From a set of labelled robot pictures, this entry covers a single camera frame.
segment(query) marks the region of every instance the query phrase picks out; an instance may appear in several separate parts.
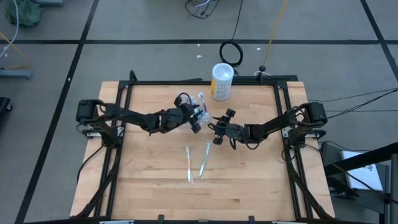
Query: yellow label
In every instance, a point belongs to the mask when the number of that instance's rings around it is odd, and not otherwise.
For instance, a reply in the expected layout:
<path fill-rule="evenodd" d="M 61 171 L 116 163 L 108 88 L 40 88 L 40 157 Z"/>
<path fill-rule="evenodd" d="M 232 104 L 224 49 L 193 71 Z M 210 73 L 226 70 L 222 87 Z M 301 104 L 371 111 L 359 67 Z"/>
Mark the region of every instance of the yellow label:
<path fill-rule="evenodd" d="M 214 94 L 216 92 L 216 80 L 212 79 L 211 80 L 211 96 L 214 97 Z"/>

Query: wooden tabletop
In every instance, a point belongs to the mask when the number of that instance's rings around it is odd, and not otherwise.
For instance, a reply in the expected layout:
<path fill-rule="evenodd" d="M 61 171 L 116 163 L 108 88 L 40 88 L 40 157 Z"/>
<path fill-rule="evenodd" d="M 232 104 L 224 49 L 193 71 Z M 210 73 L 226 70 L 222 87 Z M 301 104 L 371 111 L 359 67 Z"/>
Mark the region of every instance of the wooden tabletop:
<path fill-rule="evenodd" d="M 288 82 L 288 86 L 292 106 L 307 102 L 302 82 Z M 104 82 L 99 99 L 114 103 L 117 87 L 118 82 Z M 210 86 L 134 85 L 129 109 L 154 113 L 173 108 L 181 91 L 194 96 L 204 92 L 211 116 L 234 109 L 232 123 L 262 124 L 277 116 L 271 86 L 232 86 L 229 98 L 219 102 L 211 98 Z M 163 214 L 166 220 L 248 220 L 250 215 L 256 220 L 294 220 L 286 164 L 280 157 L 280 132 L 271 134 L 256 150 L 239 144 L 234 151 L 226 138 L 221 146 L 212 144 L 203 179 L 199 179 L 206 141 L 212 141 L 214 136 L 206 126 L 198 134 L 183 126 L 150 137 L 140 127 L 128 124 L 112 218 L 156 220 Z M 89 140 L 85 159 L 100 144 L 99 138 Z M 307 139 L 307 144 L 317 147 L 314 139 Z M 185 146 L 191 152 L 194 184 L 187 181 Z M 301 152 L 308 189 L 325 211 L 334 216 L 319 153 L 309 147 Z M 102 150 L 82 170 L 71 215 L 80 212 L 97 190 L 104 154 Z M 297 189 L 301 215 L 305 217 L 302 193 Z M 108 192 L 101 214 L 105 213 L 107 199 Z"/>

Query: plastic bottle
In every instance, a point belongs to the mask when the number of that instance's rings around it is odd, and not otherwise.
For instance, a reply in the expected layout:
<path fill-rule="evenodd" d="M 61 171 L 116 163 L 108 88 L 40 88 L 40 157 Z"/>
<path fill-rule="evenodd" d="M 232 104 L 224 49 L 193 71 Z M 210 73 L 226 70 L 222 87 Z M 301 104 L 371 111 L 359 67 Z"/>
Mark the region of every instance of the plastic bottle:
<path fill-rule="evenodd" d="M 218 101 L 228 98 L 231 89 L 234 69 L 226 63 L 218 63 L 213 67 L 213 79 L 211 80 L 211 97 Z"/>

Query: white container lid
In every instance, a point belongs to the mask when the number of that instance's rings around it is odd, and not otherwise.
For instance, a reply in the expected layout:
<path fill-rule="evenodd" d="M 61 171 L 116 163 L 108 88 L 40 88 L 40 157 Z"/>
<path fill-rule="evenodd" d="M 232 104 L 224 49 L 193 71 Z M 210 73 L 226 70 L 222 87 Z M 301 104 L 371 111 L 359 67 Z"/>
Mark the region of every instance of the white container lid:
<path fill-rule="evenodd" d="M 219 80 L 230 80 L 234 77 L 234 69 L 227 63 L 218 63 L 213 67 L 213 76 Z"/>

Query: black floor line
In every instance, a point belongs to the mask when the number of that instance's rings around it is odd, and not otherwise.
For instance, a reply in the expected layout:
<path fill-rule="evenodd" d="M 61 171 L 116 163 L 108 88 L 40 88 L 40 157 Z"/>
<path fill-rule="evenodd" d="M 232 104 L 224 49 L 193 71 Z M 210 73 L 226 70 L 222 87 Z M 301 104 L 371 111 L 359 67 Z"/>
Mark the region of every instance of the black floor line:
<path fill-rule="evenodd" d="M 79 44 L 81 40 L 15 40 L 14 44 Z M 170 40 L 84 40 L 84 44 L 222 44 L 224 39 L 170 39 Z M 268 39 L 236 39 L 237 44 L 268 44 Z M 398 40 L 273 40 L 272 44 L 303 45 L 397 45 Z"/>
<path fill-rule="evenodd" d="M 376 37 L 378 40 L 381 41 L 381 48 L 383 49 L 384 54 L 386 55 L 387 61 L 390 64 L 391 70 L 394 73 L 394 76 L 396 77 L 397 81 L 398 81 L 398 67 L 396 64 L 396 61 L 394 59 L 394 57 L 392 56 L 390 49 L 388 48 L 383 35 L 381 34 L 381 31 L 379 29 L 379 26 L 376 23 L 376 20 L 374 19 L 372 12 L 368 6 L 368 4 L 366 3 L 366 0 L 361 0 L 361 4 L 363 9 L 365 10 L 366 15 L 368 16 L 369 22 L 372 25 L 373 31 L 376 34 Z"/>
<path fill-rule="evenodd" d="M 45 136 L 42 150 L 40 151 L 39 158 L 37 159 L 35 169 L 33 171 L 32 177 L 30 178 L 28 187 L 27 187 L 25 195 L 24 195 L 24 199 L 22 200 L 21 207 L 19 208 L 16 220 L 15 220 L 15 223 L 18 223 L 18 224 L 23 223 L 25 220 L 26 214 L 28 212 L 30 202 L 32 201 L 32 197 L 34 195 L 34 192 L 35 192 L 35 189 L 37 186 L 37 182 L 39 181 L 40 173 L 43 169 L 45 159 L 46 159 L 47 154 L 50 149 L 52 138 L 54 136 L 58 121 L 60 119 L 63 105 L 64 105 L 65 100 L 68 95 L 68 90 L 69 90 L 70 84 L 73 80 L 73 75 L 75 74 L 75 70 L 76 70 L 76 67 L 77 67 L 79 59 L 80 59 L 81 50 L 83 49 L 83 46 L 84 46 L 84 40 L 86 40 L 86 38 L 87 38 L 87 34 L 90 29 L 91 22 L 93 21 L 93 18 L 94 18 L 94 14 L 95 14 L 95 11 L 96 11 L 96 8 L 98 5 L 98 1 L 99 0 L 94 0 L 93 5 L 91 6 L 91 10 L 90 10 L 90 13 L 88 15 L 88 18 L 87 18 L 87 21 L 85 24 L 85 28 L 83 29 L 83 33 L 81 34 L 80 41 L 79 41 L 78 47 L 76 49 L 75 56 L 72 60 L 72 64 L 70 65 L 68 75 L 65 79 L 65 84 L 63 85 L 62 92 L 61 92 L 60 98 L 57 103 L 57 107 L 55 108 L 54 114 L 51 119 L 49 130 L 47 131 L 47 134 Z"/>

